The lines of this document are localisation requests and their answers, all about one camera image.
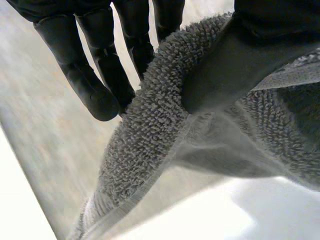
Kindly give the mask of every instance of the gray floor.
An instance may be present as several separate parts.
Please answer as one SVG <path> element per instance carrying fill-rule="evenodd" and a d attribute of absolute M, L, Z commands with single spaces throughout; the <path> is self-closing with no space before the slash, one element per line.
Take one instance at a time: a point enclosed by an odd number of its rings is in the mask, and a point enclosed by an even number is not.
<path fill-rule="evenodd" d="M 232 0 L 186 0 L 183 25 L 231 11 L 232 5 Z M 114 19 L 117 51 L 136 89 L 139 79 L 115 11 Z M 156 48 L 151 2 L 150 37 Z M 94 67 L 86 44 L 84 48 Z M 119 120 L 99 122 L 91 117 L 32 24 L 1 1 L 0 121 L 58 239 L 64 239 L 84 197 L 93 189 L 103 150 Z M 218 179 L 172 168 L 114 229 L 114 235 Z"/>

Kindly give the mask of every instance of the white surface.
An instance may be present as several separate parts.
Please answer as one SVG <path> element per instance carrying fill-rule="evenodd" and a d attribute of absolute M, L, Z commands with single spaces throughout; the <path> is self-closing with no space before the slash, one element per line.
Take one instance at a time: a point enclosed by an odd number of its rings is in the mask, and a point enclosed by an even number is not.
<path fill-rule="evenodd" d="M 56 240 L 2 128 L 0 159 L 0 239 Z"/>
<path fill-rule="evenodd" d="M 236 179 L 116 240 L 318 240 L 320 194 L 283 178 Z"/>

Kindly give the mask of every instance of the terry cloth towel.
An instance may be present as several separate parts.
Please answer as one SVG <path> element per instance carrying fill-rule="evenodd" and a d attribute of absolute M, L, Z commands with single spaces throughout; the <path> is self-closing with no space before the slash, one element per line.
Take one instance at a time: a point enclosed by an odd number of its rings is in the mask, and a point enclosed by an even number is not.
<path fill-rule="evenodd" d="M 222 112 L 188 115 L 182 108 L 184 76 L 230 16 L 193 23 L 159 47 L 106 147 L 95 192 L 69 239 L 99 239 L 172 161 L 230 176 L 284 176 L 320 189 L 319 49 L 274 72 Z"/>

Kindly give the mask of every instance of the black glove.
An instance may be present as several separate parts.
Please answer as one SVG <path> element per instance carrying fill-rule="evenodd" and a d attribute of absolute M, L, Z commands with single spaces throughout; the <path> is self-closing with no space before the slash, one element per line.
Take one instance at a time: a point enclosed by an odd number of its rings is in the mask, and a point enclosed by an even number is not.
<path fill-rule="evenodd" d="M 73 90 L 90 113 L 108 121 L 123 114 L 135 92 L 114 44 L 111 0 L 7 0 L 34 28 L 55 56 Z M 154 0 L 156 30 L 162 41 L 179 28 L 185 0 Z M 143 79 L 154 57 L 149 38 L 148 0 L 115 0 L 129 55 Z M 76 20 L 84 32 L 101 83 L 89 66 Z"/>

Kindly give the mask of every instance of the gray towel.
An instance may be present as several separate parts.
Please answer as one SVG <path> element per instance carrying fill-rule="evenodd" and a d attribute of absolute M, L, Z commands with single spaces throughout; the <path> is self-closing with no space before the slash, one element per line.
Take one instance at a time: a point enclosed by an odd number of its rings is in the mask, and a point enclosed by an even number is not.
<path fill-rule="evenodd" d="M 320 189 L 319 49 L 268 76 L 223 112 L 188 115 L 182 108 L 184 76 L 229 17 L 193 23 L 159 47 L 69 239 L 99 239 L 172 162 L 230 176 L 284 176 Z"/>

